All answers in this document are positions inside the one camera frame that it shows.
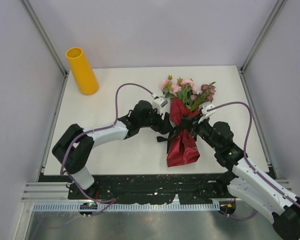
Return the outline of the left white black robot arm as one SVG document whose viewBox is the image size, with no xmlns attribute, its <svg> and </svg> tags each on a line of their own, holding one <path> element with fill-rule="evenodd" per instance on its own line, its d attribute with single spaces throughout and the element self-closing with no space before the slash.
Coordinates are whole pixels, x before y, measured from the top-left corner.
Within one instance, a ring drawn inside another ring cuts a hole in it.
<svg viewBox="0 0 300 240">
<path fill-rule="evenodd" d="M 97 193 L 95 180 L 86 168 L 93 148 L 100 145 L 129 139 L 139 133 L 142 128 L 151 128 L 161 135 L 168 134 L 173 127 L 170 114 L 163 113 L 168 104 L 164 97 L 155 97 L 150 103 L 139 101 L 125 116 L 109 126 L 100 128 L 82 128 L 72 124 L 52 148 L 52 154 L 60 162 L 61 170 L 79 185 L 79 193 L 86 199 L 92 199 Z"/>
</svg>

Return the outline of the pink artificial flower bunch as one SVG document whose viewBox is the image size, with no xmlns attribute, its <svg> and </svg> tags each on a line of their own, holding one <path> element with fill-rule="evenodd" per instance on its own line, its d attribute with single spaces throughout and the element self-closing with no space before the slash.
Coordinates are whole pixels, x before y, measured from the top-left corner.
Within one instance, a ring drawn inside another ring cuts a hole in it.
<svg viewBox="0 0 300 240">
<path fill-rule="evenodd" d="M 167 99 L 179 99 L 191 112 L 205 102 L 212 102 L 216 93 L 216 82 L 202 84 L 197 91 L 192 78 L 179 77 L 176 82 L 168 75 L 161 84 L 163 95 Z"/>
</svg>

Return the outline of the black gold-lettered ribbon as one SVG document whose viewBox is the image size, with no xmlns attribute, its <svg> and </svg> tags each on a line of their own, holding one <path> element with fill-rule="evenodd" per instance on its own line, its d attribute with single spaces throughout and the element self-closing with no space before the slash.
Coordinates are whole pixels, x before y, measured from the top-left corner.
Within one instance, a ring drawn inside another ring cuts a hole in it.
<svg viewBox="0 0 300 240">
<path fill-rule="evenodd" d="M 168 137 L 158 136 L 158 143 L 167 142 L 168 159 L 186 157 L 191 154 L 199 156 L 196 140 L 194 140 L 188 132 L 191 127 L 181 127 L 181 119 L 183 116 L 193 117 L 198 115 L 198 111 L 181 113 L 170 111 L 170 120 L 174 123 L 175 131 L 168 134 Z"/>
</svg>

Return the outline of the red wrapping paper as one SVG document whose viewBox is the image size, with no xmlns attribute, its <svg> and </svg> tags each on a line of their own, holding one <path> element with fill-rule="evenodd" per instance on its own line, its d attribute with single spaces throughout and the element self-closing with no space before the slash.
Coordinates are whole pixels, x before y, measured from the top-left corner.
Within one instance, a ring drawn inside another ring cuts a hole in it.
<svg viewBox="0 0 300 240">
<path fill-rule="evenodd" d="M 197 162 L 200 157 L 194 137 L 191 135 L 191 124 L 186 124 L 186 118 L 197 117 L 199 109 L 190 111 L 188 107 L 178 98 L 170 102 L 170 120 L 176 129 L 170 135 L 169 148 L 167 152 L 167 166 L 176 167 Z"/>
</svg>

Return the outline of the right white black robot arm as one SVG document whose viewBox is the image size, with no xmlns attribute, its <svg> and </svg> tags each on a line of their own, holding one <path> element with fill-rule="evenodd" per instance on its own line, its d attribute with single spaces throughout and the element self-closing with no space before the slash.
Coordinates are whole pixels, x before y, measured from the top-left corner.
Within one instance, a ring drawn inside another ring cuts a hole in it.
<svg viewBox="0 0 300 240">
<path fill-rule="evenodd" d="M 202 138 L 214 151 L 217 162 L 227 172 L 217 180 L 221 197 L 230 194 L 262 214 L 283 240 L 300 239 L 300 197 L 260 169 L 237 146 L 228 123 L 210 125 L 208 119 L 184 117 L 181 126 Z"/>
</svg>

